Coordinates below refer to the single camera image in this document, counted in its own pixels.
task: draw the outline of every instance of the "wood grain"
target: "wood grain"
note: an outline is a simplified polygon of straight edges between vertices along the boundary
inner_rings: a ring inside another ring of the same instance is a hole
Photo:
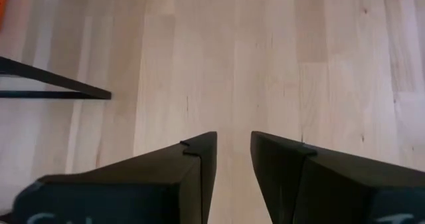
[[[40,175],[210,130],[209,223],[271,222],[253,130],[425,170],[424,27],[424,0],[9,0],[0,55],[114,97],[0,100],[0,211]]]

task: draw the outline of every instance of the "black metal rod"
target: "black metal rod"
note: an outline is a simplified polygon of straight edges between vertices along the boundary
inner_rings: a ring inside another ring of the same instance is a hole
[[[111,92],[96,88],[61,75],[54,74],[33,66],[22,64],[8,58],[0,57],[0,73],[30,78],[47,84],[74,90],[75,92],[57,91],[0,91],[0,98],[65,98],[65,99],[104,99],[112,98]]]

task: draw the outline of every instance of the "black metal frame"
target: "black metal frame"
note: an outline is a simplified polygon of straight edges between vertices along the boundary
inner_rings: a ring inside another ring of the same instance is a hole
[[[22,64],[0,56],[0,76],[19,76],[73,91],[0,90],[0,98],[58,98],[110,100],[112,93],[61,75]]]

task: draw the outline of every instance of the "wooden floor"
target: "wooden floor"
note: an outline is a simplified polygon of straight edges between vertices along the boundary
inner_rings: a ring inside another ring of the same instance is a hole
[[[425,170],[425,0],[8,0],[0,55],[114,93],[0,100],[0,210],[210,130],[209,223],[271,223],[252,130]]]

